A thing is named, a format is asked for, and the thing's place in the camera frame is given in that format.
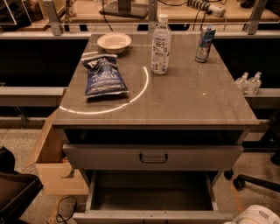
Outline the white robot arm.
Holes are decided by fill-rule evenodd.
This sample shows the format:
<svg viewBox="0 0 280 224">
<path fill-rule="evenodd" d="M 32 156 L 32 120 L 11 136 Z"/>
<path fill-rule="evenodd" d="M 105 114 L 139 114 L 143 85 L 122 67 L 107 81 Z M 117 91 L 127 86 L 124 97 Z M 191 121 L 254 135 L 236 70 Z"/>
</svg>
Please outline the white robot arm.
<svg viewBox="0 0 280 224">
<path fill-rule="evenodd" d="M 280 224 L 280 217 L 265 206 L 251 205 L 224 224 Z"/>
</svg>

